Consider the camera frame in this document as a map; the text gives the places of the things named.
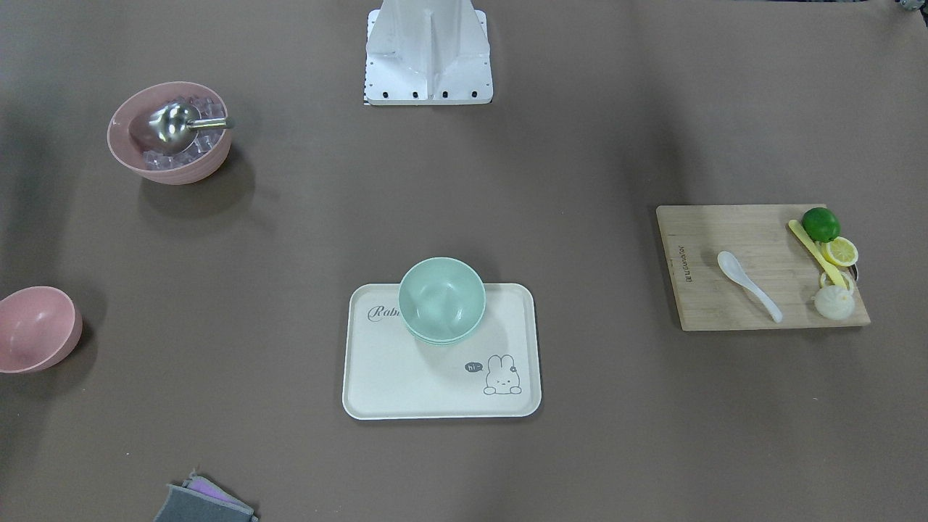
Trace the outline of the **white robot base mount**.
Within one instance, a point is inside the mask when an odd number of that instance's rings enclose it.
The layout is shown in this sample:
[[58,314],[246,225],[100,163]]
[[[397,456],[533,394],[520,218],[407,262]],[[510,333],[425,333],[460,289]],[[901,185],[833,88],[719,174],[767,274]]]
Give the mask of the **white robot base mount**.
[[367,16],[365,50],[362,94],[370,106],[494,98],[487,17],[471,1],[384,1]]

